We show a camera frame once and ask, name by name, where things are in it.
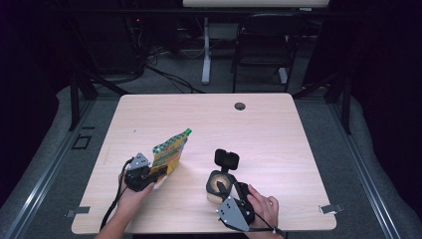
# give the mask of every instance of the gray floor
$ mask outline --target gray floor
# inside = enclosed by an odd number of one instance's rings
[[[208,86],[201,84],[203,56],[192,58],[198,52],[186,51],[190,57],[164,53],[150,60],[151,63],[157,60],[157,69],[183,78],[198,90],[209,94],[230,93],[231,51],[219,49],[218,46],[212,51],[211,83]],[[301,89],[312,48],[312,41],[304,42],[301,47],[289,90],[291,94]],[[264,73],[256,76],[273,78]],[[119,86],[134,94],[180,94],[169,81],[150,70],[146,70],[139,79]],[[73,234],[73,219],[65,217],[65,214],[79,206],[118,102],[115,93],[103,86],[96,87],[100,93],[97,101],[81,99],[83,120],[74,133],[68,132],[71,123],[69,88],[58,93],[60,109],[55,121],[26,173],[0,209],[1,238],[93,237]],[[273,89],[282,88],[252,88],[254,92]],[[338,125],[337,107],[324,103],[320,97],[323,92],[324,89],[321,89],[306,99],[297,100],[296,105],[329,200],[331,203],[341,203],[345,210],[336,215],[337,227],[334,230],[290,232],[289,238],[420,238],[421,222],[397,195],[376,160],[358,102],[352,101],[352,135],[347,136]],[[79,133],[92,137],[87,149],[72,149]],[[365,187],[367,178],[359,173],[361,168],[356,163],[356,152],[352,150],[354,146],[358,149],[357,157],[363,161],[370,180],[376,186],[380,196],[378,201],[373,201]],[[395,227],[392,233],[388,233],[380,223],[380,218],[385,214],[380,216],[376,213],[379,205],[385,206],[386,215],[391,217],[390,220],[386,219]]]

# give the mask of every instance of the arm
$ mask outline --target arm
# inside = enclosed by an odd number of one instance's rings
[[[139,210],[143,198],[145,198],[145,196],[148,195],[153,188],[154,183],[150,183],[142,191],[134,192],[129,188],[123,190],[123,194],[118,201],[114,216],[109,220],[96,238],[121,239],[124,235],[124,229],[127,224]]]
[[[252,204],[256,214],[262,216],[271,226],[279,226],[279,201],[273,197],[261,195],[252,185],[248,185],[251,194],[248,200]],[[259,217],[255,217],[254,222],[250,224],[251,228],[267,228],[268,225]],[[282,235],[266,232],[245,232],[249,239],[283,239]]]

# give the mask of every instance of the table leg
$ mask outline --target table leg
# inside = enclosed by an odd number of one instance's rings
[[[210,84],[211,58],[208,18],[204,20],[204,68],[202,70],[202,84]]]

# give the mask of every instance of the chair leg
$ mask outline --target chair leg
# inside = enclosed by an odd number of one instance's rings
[[[236,93],[237,64],[233,64],[233,88],[232,93]]]
[[[292,68],[293,68],[293,66],[290,66],[289,67],[288,78],[286,79],[285,93],[288,92],[289,83],[290,83],[290,77],[291,77],[291,74],[292,74]]]

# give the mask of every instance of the white table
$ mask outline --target white table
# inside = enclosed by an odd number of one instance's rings
[[[329,0],[183,0],[184,7],[190,8],[325,8]],[[202,84],[210,84],[211,57],[209,50],[209,23],[204,20],[204,67]],[[280,78],[285,81],[286,71],[279,71]]]
[[[238,111],[235,103],[246,108]],[[330,230],[329,201],[297,109],[288,94],[130,95],[121,98],[88,183],[72,230],[97,233],[114,200],[123,164],[138,152],[192,129],[180,163],[145,199],[127,226],[130,233],[233,232],[219,222],[217,204],[207,200],[206,182],[217,148],[239,154],[231,171],[263,195],[280,201],[280,228]]]

